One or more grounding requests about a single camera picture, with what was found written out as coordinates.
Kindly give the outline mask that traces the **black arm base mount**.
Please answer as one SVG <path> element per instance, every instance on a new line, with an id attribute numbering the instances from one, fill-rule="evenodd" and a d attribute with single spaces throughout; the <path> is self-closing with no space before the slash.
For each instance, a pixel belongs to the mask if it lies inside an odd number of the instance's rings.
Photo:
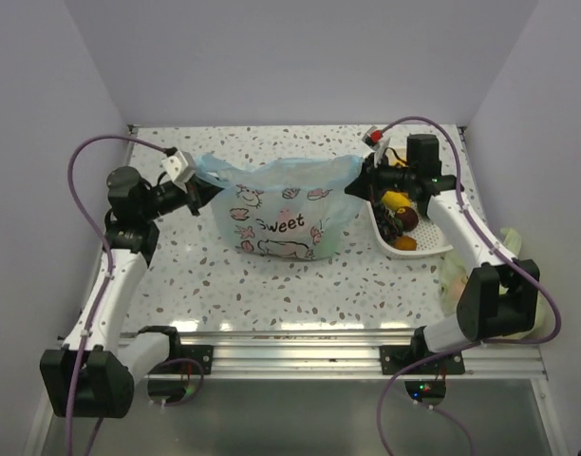
<path id="1" fill-rule="evenodd" d="M 384 375 L 439 374 L 463 375 L 466 373 L 460 351 L 445 356 L 430 351 L 424 338 L 424 327 L 417 328 L 410 341 L 403 345 L 379 347 L 381 371 Z"/>

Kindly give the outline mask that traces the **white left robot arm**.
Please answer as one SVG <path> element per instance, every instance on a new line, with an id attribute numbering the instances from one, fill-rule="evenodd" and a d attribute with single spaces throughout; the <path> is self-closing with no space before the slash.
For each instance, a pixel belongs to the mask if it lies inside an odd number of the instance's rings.
<path id="1" fill-rule="evenodd" d="M 130 166 L 112 171 L 106 185 L 110 209 L 93 288 L 61 348 L 44 351 L 40 360 L 58 417 L 122 418 L 147 374 L 211 372 L 212 347 L 184 347 L 173 326 L 145 326 L 125 347 L 120 339 L 131 300 L 157 250 L 157 220 L 182 208 L 198 215 L 219 187 L 196 176 L 152 185 Z"/>

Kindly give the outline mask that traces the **light blue plastic bag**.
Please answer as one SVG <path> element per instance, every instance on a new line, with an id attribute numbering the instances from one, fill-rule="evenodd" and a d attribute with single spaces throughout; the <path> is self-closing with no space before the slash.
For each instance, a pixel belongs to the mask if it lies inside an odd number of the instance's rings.
<path id="1" fill-rule="evenodd" d="M 255 255 L 315 260 L 333 256 L 362 201 L 346 193 L 363 159 L 279 159 L 241 169 L 212 155 L 197 176 L 220 189 L 209 206 L 221 237 Z"/>

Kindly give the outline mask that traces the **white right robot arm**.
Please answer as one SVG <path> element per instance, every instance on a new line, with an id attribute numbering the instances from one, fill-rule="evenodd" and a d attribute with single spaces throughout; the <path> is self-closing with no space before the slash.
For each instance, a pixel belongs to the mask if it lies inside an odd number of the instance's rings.
<path id="1" fill-rule="evenodd" d="M 363 200 L 375 200 L 386 191 L 407 194 L 419 213 L 443 232 L 468 276 L 455 313 L 415 332 L 409 351 L 413 368 L 428 373 L 442 363 L 443 352 L 530 331 L 536 321 L 539 269 L 497 241 L 465 201 L 458 175 L 443 174 L 438 138 L 408 136 L 405 163 L 397 165 L 384 156 L 380 129 L 371 128 L 363 141 L 372 152 L 347 194 Z"/>

